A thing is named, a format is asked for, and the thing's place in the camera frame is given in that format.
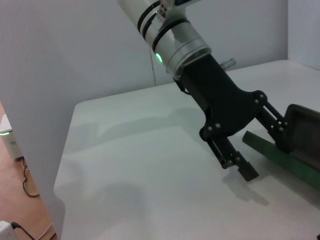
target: green board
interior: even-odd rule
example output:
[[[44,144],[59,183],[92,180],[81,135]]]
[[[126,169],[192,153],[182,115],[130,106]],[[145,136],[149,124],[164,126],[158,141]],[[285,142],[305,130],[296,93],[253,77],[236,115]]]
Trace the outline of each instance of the green board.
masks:
[[[242,141],[264,155],[267,159],[296,175],[298,178],[320,191],[320,172],[316,171],[296,157],[280,151],[273,143],[249,131],[245,133]]]

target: green indicator light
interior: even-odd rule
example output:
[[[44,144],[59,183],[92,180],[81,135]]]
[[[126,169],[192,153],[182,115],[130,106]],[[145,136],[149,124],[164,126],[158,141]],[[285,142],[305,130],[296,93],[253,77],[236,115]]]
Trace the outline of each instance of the green indicator light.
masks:
[[[159,59],[160,63],[162,63],[162,58],[159,53],[156,54],[156,57]]]

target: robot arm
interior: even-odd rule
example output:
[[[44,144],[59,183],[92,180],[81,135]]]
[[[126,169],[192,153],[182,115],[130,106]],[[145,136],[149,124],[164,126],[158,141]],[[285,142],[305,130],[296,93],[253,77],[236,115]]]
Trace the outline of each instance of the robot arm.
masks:
[[[200,137],[224,169],[237,166],[246,181],[259,176],[228,140],[255,118],[281,150],[292,150],[284,141],[288,122],[271,106],[266,94],[239,89],[188,21],[186,6],[199,0],[118,1],[179,88],[191,95],[205,113]]]

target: white table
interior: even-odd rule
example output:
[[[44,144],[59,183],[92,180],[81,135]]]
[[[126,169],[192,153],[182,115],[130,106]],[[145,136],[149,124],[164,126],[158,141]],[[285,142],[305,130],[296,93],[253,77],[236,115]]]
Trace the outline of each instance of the white table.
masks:
[[[228,74],[282,114],[320,111],[320,71],[276,61]],[[204,123],[175,84],[77,105],[54,187],[61,240],[315,240],[320,194],[242,143],[245,131],[231,141],[260,177],[223,170]],[[258,121],[246,129],[269,139]]]

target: wooden floor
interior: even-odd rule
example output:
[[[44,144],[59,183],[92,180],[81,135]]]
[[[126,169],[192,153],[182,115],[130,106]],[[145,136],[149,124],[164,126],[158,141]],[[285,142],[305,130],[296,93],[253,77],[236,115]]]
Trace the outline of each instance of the wooden floor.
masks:
[[[0,120],[4,114],[0,103]],[[16,222],[37,239],[50,225],[51,219],[40,197],[28,197],[23,188],[24,169],[21,160],[11,159],[2,139],[0,139],[0,221]],[[27,190],[37,194],[35,183],[30,173],[27,174]],[[15,230],[19,240],[30,240],[20,229]],[[53,227],[43,240],[49,240],[55,233]]]

